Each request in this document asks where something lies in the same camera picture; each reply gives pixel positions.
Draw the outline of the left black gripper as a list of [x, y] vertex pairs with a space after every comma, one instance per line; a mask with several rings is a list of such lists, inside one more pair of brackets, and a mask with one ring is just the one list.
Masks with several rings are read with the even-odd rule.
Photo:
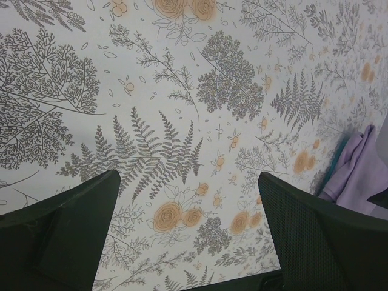
[[387, 221], [262, 172], [259, 194], [281, 270], [195, 291], [387, 290]]

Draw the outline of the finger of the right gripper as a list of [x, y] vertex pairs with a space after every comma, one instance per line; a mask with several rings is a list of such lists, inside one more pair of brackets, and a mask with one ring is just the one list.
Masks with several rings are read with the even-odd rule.
[[371, 196], [367, 199], [368, 202], [373, 203], [384, 209], [388, 209], [388, 191], [382, 191], [376, 195]]

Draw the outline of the purple t shirt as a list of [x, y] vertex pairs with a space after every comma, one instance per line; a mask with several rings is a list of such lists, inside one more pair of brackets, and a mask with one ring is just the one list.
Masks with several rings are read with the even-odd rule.
[[387, 166], [376, 150], [377, 130], [354, 133], [341, 152], [319, 198], [364, 215], [387, 219], [387, 210], [368, 199], [387, 190]]

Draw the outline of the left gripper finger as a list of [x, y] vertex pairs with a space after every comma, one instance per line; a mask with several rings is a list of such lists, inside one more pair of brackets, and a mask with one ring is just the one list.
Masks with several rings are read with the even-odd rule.
[[91, 290], [120, 183], [108, 170], [1, 215], [1, 290]]

